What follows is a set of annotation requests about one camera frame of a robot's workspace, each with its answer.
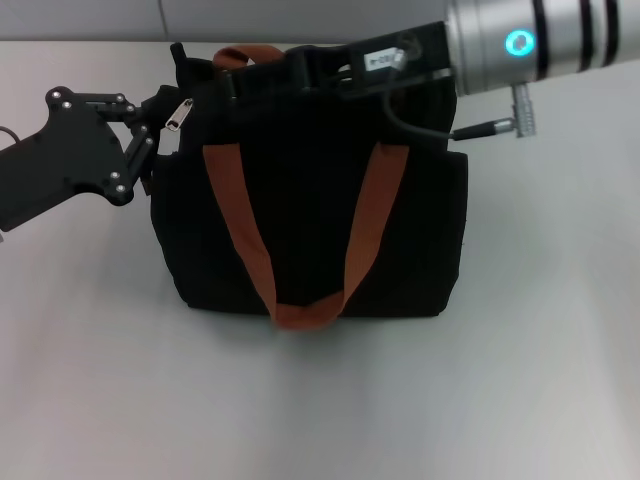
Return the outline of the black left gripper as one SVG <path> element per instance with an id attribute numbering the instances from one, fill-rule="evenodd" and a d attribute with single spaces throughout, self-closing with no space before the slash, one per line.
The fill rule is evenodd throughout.
<path id="1" fill-rule="evenodd" d="M 181 92 L 162 85 L 136 106 L 121 93 L 75 93 L 55 87 L 45 101 L 44 127 L 1 151 L 3 231 L 79 194 L 96 194 L 123 206 L 133 199 L 139 180 L 148 190 L 158 135 L 138 124 L 124 151 L 109 124 L 163 125 L 181 102 Z"/>

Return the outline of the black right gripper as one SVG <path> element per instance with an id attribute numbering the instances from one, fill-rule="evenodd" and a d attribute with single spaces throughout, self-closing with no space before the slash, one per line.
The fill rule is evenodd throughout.
<path id="1" fill-rule="evenodd" d="M 313 68 L 342 68 L 342 97 L 357 99 L 449 75 L 451 60 L 443 22 L 386 34 L 347 46 L 301 45 L 286 57 Z"/>

